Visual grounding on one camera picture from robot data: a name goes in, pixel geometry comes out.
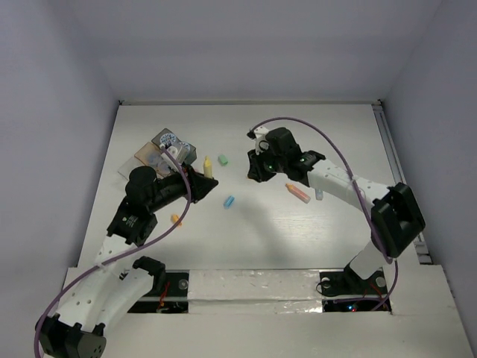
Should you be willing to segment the yellow highlighter marker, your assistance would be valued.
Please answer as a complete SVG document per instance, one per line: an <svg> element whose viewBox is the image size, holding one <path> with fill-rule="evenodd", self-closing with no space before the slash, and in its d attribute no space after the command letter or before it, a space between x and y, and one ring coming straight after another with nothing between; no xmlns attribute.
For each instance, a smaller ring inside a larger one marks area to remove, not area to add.
<svg viewBox="0 0 477 358"><path fill-rule="evenodd" d="M203 162L203 174L206 178L213 178L212 161L208 156L205 156Z"/></svg>

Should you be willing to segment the blue lid jar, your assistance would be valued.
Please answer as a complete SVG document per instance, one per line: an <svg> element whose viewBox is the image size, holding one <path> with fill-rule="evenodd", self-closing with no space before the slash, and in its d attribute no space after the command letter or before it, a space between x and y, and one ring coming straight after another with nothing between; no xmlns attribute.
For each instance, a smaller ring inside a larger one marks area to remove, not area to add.
<svg viewBox="0 0 477 358"><path fill-rule="evenodd" d="M166 132L159 137L159 146L168 148L177 142L177 136L172 132Z"/></svg>

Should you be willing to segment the clear small jar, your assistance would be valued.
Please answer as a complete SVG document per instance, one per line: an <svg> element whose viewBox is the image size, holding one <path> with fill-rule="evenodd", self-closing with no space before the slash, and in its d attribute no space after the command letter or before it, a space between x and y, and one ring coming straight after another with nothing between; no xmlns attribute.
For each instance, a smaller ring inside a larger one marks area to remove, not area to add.
<svg viewBox="0 0 477 358"><path fill-rule="evenodd" d="M157 173L162 176L168 176L171 174L171 168L167 162L161 161L157 164Z"/></svg>

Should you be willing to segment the grey lid small jar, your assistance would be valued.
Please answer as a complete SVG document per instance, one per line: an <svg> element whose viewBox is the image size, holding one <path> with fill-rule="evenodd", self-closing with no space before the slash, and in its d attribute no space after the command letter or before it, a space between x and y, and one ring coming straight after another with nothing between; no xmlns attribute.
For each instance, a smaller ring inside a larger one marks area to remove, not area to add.
<svg viewBox="0 0 477 358"><path fill-rule="evenodd" d="M161 154L157 151L152 151L146 156L146 162L149 166L157 166L161 161Z"/></svg>

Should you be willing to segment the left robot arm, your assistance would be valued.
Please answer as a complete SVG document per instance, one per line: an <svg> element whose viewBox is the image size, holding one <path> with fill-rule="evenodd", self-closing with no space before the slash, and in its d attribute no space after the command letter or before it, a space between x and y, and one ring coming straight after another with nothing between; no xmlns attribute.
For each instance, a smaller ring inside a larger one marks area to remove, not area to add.
<svg viewBox="0 0 477 358"><path fill-rule="evenodd" d="M134 169L125 197L113 217L95 265L68 286L71 296L57 296L35 327L35 352L50 357L101 357L107 337L144 295L167 290L165 265L137 254L147 247L157 225L156 211L179 198L195 204L218 181L181 166L159 179L148 166Z"/></svg>

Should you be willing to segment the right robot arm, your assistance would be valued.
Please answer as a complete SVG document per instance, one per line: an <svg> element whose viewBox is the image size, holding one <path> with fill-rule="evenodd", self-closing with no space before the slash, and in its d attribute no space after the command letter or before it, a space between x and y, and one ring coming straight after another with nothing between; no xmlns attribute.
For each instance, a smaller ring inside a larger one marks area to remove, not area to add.
<svg viewBox="0 0 477 358"><path fill-rule="evenodd" d="M247 176L266 182L278 173L316 191L321 190L362 211L370 221L371 239L344 267L339 283L360 292L389 259L397 258L426 226L411 188L375 183L342 169L316 151L302 151L290 130L261 126L248 133L254 149L247 155Z"/></svg>

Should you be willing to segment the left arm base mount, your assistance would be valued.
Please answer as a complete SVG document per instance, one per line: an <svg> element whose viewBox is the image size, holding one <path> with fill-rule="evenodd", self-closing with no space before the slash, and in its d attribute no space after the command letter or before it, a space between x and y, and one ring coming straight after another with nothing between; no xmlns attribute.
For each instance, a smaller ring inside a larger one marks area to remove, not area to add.
<svg viewBox="0 0 477 358"><path fill-rule="evenodd" d="M129 310L129 313L178 314L189 311L188 271L167 271L165 264L142 256L135 260L133 269L144 269L154 278L152 288Z"/></svg>

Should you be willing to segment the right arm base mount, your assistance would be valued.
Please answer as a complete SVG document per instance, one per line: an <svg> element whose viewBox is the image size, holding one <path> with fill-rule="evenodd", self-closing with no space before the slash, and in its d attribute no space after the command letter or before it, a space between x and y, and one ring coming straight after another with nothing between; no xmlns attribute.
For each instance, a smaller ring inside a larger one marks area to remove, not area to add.
<svg viewBox="0 0 477 358"><path fill-rule="evenodd" d="M321 271L315 290L322 297L325 313L391 312L388 286L382 268L368 279L346 267Z"/></svg>

